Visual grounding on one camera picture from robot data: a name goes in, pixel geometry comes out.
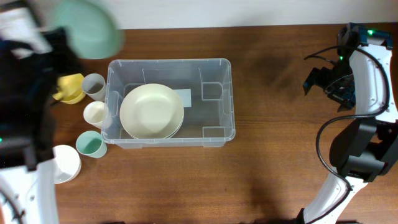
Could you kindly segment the light green bowl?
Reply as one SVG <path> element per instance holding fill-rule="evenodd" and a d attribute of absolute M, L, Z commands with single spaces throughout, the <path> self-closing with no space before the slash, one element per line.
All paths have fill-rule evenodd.
<path fill-rule="evenodd" d="M 66 30 L 68 45 L 83 59 L 113 57 L 124 43 L 124 33 L 104 1 L 60 1 L 50 23 Z"/>

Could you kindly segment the yellow bowl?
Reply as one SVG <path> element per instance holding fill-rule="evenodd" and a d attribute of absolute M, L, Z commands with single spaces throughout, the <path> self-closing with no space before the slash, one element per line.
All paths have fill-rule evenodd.
<path fill-rule="evenodd" d="M 83 80 L 84 76 L 80 73 L 60 77 L 53 98 L 68 105 L 79 103 L 86 96 L 81 88 Z"/>

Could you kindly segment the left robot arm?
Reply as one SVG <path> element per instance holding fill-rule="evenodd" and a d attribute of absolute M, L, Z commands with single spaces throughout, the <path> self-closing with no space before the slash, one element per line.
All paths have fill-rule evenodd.
<path fill-rule="evenodd" d="M 40 30 L 28 1 L 1 3 L 2 223 L 58 223 L 52 97 L 83 68 L 63 28 Z"/>

